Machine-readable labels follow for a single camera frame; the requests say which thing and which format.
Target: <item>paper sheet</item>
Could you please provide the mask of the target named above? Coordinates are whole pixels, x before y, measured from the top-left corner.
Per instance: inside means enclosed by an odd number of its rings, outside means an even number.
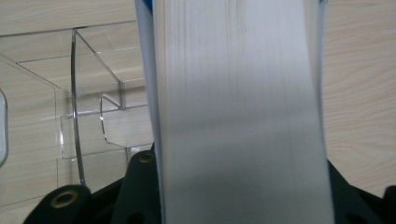
[[[310,8],[155,2],[165,223],[333,223]]]

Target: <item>clear plastic tray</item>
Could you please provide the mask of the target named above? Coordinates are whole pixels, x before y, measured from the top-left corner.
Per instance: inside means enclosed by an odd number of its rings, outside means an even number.
[[[96,191],[153,142],[135,21],[0,36],[0,80],[0,212],[67,184]]]

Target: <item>screw hole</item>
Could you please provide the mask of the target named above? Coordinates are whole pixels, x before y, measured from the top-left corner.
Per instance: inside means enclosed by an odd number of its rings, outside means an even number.
[[[151,153],[146,153],[139,157],[140,162],[151,162],[153,159],[154,156]]]
[[[133,213],[126,220],[127,224],[143,224],[145,222],[145,215],[143,213]]]
[[[54,208],[63,208],[73,203],[78,196],[78,193],[74,190],[68,190],[58,194],[50,201],[50,205]]]
[[[367,224],[367,221],[364,220],[364,218],[354,213],[346,214],[346,220],[351,224]]]

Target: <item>white paper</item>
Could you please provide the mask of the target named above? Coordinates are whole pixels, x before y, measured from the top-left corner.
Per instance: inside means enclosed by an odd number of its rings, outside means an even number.
[[[333,223],[309,7],[155,2],[165,223]]]

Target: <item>transparent plastic container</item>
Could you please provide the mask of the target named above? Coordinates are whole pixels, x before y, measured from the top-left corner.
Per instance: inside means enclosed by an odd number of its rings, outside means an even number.
[[[153,137],[135,21],[0,36],[8,156],[0,213],[124,176]]]

